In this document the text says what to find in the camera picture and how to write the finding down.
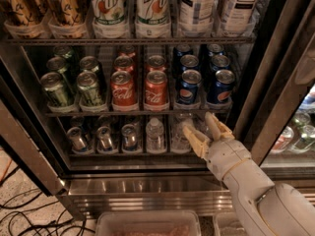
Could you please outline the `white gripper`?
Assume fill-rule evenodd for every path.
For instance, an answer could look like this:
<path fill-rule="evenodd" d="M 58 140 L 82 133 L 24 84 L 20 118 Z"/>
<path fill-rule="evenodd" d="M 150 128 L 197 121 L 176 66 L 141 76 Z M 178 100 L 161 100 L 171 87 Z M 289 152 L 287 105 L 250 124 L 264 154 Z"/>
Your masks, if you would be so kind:
<path fill-rule="evenodd" d="M 213 113 L 207 112 L 205 114 L 205 122 L 215 140 L 210 145 L 210 148 L 210 139 L 188 121 L 182 122 L 183 134 L 192 150 L 198 157 L 205 157 L 207 167 L 221 181 L 233 166 L 250 159 L 251 154 L 243 143 L 238 140 L 232 140 L 234 138 L 232 131 Z"/>

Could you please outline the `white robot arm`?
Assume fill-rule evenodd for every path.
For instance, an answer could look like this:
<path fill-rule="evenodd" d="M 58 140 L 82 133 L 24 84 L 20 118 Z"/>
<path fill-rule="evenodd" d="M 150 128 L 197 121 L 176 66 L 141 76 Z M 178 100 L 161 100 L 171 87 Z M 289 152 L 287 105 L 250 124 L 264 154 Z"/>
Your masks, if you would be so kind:
<path fill-rule="evenodd" d="M 249 236 L 315 236 L 315 207 L 292 186 L 275 183 L 251 153 L 212 113 L 205 114 L 208 137 L 182 124 L 191 148 L 230 191 L 237 217 Z"/>

